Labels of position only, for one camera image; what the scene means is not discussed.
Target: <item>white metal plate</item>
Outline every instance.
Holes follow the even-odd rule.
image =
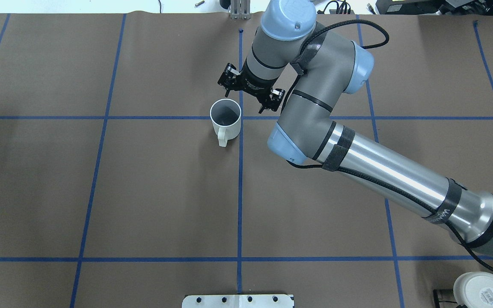
[[[186,296],[182,308],[294,308],[286,294]]]

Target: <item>cable connector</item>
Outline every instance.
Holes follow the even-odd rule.
[[[368,8],[368,10],[369,10],[372,14],[376,15],[376,12],[375,12],[375,10],[374,10],[374,7],[372,7],[372,5],[371,5],[371,4],[369,4],[369,3],[368,3],[368,4],[366,5],[366,8]]]

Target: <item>white label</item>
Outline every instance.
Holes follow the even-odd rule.
[[[395,4],[394,6],[389,6],[389,8],[387,8],[387,12],[398,12],[399,10],[401,10],[401,7],[403,7],[402,4]]]
[[[481,301],[483,301],[483,303],[489,306],[493,306],[493,288],[481,289],[480,295]]]

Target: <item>white mug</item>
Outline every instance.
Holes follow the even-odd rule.
[[[241,132],[241,107],[232,99],[217,100],[211,107],[211,121],[220,146],[227,146]]]

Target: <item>blue plastic cap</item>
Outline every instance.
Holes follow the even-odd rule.
[[[355,64],[353,66],[353,74],[351,75],[350,84],[345,89],[345,93],[353,94],[357,92],[368,80],[372,69],[374,68],[374,57],[361,46],[355,45]]]
[[[279,41],[308,35],[317,23],[315,5],[309,0],[271,0],[262,15],[262,30]]]
[[[307,156],[288,138],[278,123],[275,123],[270,138],[267,139],[267,146],[275,154],[295,164],[303,164],[307,159]]]

